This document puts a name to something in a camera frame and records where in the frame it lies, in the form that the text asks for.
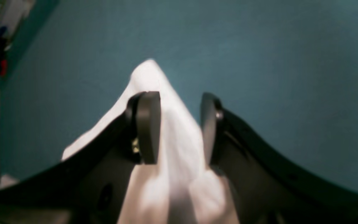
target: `teal wall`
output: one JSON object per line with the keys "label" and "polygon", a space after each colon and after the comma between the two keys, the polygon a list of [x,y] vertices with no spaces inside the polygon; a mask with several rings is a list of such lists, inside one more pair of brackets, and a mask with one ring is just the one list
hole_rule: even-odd
{"label": "teal wall", "polygon": [[147,58],[195,119],[213,92],[279,152],[358,191],[356,0],[61,1],[2,83],[1,171],[58,163]]}

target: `white cloth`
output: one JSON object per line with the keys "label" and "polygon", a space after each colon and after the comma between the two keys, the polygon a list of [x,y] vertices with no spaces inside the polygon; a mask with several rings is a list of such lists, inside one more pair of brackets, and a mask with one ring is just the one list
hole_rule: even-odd
{"label": "white cloth", "polygon": [[133,71],[115,105],[62,159],[97,136],[142,91],[159,91],[161,97],[158,164],[135,166],[118,223],[238,223],[225,180],[206,168],[199,125],[153,60]]}

